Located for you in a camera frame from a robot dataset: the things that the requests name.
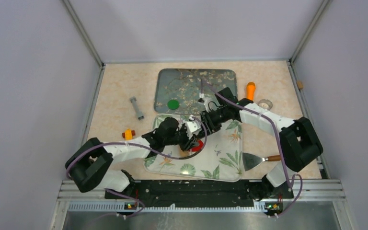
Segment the red dough piece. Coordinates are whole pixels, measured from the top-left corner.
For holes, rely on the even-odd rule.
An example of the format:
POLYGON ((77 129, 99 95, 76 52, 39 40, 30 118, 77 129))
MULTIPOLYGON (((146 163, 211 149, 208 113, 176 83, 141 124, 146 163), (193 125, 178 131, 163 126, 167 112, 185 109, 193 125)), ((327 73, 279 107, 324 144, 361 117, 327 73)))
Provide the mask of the red dough piece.
POLYGON ((191 151, 192 151, 192 152, 198 152, 198 151, 202 150, 202 149, 203 149, 203 147, 204 147, 204 143, 203 143, 203 141, 202 141, 202 140, 199 140, 199 141, 197 142, 197 146, 194 146, 193 148, 191 148, 191 151))

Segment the wooden rolling pin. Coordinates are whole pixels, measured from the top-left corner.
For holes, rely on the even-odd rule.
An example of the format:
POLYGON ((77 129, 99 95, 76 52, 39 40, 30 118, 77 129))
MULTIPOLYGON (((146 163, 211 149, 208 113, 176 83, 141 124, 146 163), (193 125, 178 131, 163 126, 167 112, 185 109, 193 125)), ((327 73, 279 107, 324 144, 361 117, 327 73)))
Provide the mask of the wooden rolling pin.
POLYGON ((185 158, 191 155, 191 152, 189 151, 184 151, 184 150, 179 150, 179 154, 180 154, 180 158, 185 158))

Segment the white leaf pattern tray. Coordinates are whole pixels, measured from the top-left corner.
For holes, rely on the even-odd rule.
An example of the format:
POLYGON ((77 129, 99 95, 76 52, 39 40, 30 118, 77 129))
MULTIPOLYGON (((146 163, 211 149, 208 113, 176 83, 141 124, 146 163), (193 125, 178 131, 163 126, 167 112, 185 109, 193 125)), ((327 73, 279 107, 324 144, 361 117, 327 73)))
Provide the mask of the white leaf pattern tray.
POLYGON ((207 137, 207 144, 195 157, 173 160, 161 155, 144 161, 148 172, 197 179, 236 182, 244 172, 242 161, 242 127, 230 120, 221 130, 207 137))

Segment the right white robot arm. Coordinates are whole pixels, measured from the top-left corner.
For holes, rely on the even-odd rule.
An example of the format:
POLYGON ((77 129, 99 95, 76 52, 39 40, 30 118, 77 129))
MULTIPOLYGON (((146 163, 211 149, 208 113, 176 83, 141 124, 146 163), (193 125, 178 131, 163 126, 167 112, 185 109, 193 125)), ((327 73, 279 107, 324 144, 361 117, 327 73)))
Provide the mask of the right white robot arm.
POLYGON ((295 175, 323 153, 323 146, 308 118, 277 115, 253 100, 239 100, 228 87, 214 95, 219 103, 215 110, 209 108, 211 99, 204 94, 201 93, 198 100, 206 108, 200 115, 207 136, 217 132, 221 124, 234 120, 253 125, 275 138, 280 163, 262 178, 265 196, 275 197, 281 192, 281 185, 292 187, 295 175))

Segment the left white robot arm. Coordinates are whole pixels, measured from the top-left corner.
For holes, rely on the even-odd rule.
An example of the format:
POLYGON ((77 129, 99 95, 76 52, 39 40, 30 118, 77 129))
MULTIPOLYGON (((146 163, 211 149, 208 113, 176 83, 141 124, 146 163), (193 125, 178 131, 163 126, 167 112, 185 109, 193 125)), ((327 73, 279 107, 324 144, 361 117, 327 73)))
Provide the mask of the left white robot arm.
POLYGON ((182 124, 168 117, 151 132, 127 141, 100 142, 97 138, 91 138, 66 163, 66 176, 82 193, 103 188, 129 198, 135 186, 126 172, 112 170, 112 164, 144 159, 151 153, 162 155, 166 146, 176 145, 182 150, 189 150, 206 136, 205 124, 191 116, 182 124))

